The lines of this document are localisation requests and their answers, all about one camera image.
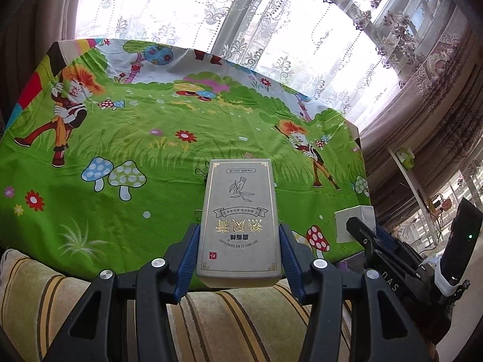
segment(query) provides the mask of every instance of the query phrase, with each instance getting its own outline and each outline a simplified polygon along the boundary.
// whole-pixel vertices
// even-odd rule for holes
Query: blue gripper pad
[[[173,297],[176,303],[180,302],[181,298],[183,298],[188,292],[189,283],[191,282],[191,277],[193,276],[196,267],[199,241],[200,225],[198,224],[188,242],[188,246],[176,271],[177,282],[173,292]]]
[[[288,284],[290,285],[290,291],[292,292],[293,296],[299,301],[299,303],[303,303],[305,301],[306,293],[304,289],[304,270],[302,266],[305,264],[306,259],[305,257],[300,256],[300,252],[299,254],[297,254],[297,251],[299,250],[299,247],[306,248],[306,246],[299,244],[295,240],[295,237],[293,236],[290,226],[288,226],[288,224],[281,224],[279,226],[279,233],[280,249],[282,253],[282,266],[285,274],[287,275]]]

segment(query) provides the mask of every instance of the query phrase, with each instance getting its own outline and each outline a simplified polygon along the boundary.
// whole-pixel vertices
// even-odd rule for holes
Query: lace curtain
[[[216,55],[331,107],[359,130],[426,59],[451,0],[80,0],[76,37],[152,40]]]

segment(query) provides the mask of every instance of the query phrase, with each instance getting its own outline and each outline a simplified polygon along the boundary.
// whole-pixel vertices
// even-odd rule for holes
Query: red polka dot mushroom
[[[324,258],[324,252],[330,250],[329,241],[327,241],[322,234],[322,230],[317,225],[313,225],[307,230],[307,241],[313,248],[315,248],[316,255],[320,259]]]
[[[105,108],[112,109],[114,107],[114,102],[110,99],[106,99],[105,101],[99,103],[97,106],[99,106],[101,110],[104,110]]]

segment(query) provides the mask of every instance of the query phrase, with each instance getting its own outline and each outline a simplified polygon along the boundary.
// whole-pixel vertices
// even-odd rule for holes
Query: mushroom stem
[[[123,201],[131,200],[131,193],[129,193],[129,186],[121,185],[119,188],[119,198]]]
[[[96,184],[94,185],[94,191],[100,192],[104,188],[104,179],[96,179]]]

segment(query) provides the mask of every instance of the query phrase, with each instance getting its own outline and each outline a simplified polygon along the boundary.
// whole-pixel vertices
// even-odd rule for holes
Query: metal pivot bolt
[[[325,267],[327,267],[327,265],[327,261],[322,259],[317,259],[313,261],[313,266],[316,268],[324,269]]]
[[[101,272],[101,279],[110,279],[113,276],[113,272],[110,269],[105,269]]]
[[[366,275],[369,279],[377,279],[379,277],[379,272],[375,269],[370,269],[366,272]]]
[[[151,261],[151,265],[154,268],[160,268],[165,264],[166,264],[166,261],[164,259],[154,259],[153,261]]]

